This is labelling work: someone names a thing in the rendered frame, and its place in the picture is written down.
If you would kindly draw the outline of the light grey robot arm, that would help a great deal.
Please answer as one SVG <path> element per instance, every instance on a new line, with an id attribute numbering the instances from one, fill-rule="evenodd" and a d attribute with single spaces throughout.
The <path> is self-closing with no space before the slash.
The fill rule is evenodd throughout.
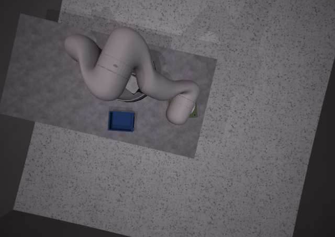
<path id="1" fill-rule="evenodd" d="M 112 101 L 121 96 L 135 71 L 139 89 L 157 100 L 170 100 L 166 118 L 175 125 L 187 122 L 195 109 L 200 88 L 190 80 L 173 81 L 153 66 L 143 37 L 129 27 L 114 29 L 103 49 L 89 37 L 69 35 L 64 41 L 68 55 L 79 63 L 88 90 L 98 99 Z"/>

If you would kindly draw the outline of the blue crate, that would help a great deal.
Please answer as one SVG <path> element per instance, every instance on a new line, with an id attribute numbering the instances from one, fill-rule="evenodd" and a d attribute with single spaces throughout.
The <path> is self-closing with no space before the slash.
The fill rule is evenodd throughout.
<path id="1" fill-rule="evenodd" d="M 108 130 L 133 132 L 135 112 L 109 111 Z"/>

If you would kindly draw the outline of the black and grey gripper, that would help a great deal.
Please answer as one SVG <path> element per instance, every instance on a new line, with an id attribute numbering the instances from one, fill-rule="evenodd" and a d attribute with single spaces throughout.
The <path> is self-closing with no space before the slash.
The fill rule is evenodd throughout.
<path id="1" fill-rule="evenodd" d="M 130 91 L 133 95 L 137 92 L 143 93 L 141 90 L 139 90 L 137 79 L 135 76 L 131 75 L 126 88 L 128 91 Z"/>

